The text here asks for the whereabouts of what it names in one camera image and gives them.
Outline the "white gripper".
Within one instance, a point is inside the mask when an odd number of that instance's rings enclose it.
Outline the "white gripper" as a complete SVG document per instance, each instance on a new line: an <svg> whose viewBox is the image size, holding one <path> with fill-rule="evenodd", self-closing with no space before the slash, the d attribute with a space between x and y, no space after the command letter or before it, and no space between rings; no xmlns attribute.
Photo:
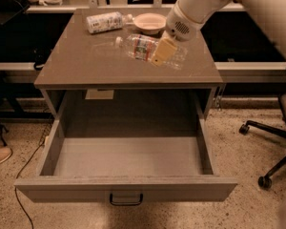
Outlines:
<svg viewBox="0 0 286 229"><path fill-rule="evenodd" d="M175 3L166 17L165 32L178 41L189 41L202 28ZM176 52L177 46L171 38L163 37L159 40L153 53L151 62L155 66L161 66Z"/></svg>

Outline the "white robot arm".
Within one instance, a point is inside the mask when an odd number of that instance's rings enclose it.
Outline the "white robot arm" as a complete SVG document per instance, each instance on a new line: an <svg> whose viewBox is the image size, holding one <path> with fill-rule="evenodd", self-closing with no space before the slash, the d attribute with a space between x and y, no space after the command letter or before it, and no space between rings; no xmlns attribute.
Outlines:
<svg viewBox="0 0 286 229"><path fill-rule="evenodd" d="M166 38L188 41L231 0L177 0L168 14ZM286 57L286 0L236 0Z"/></svg>

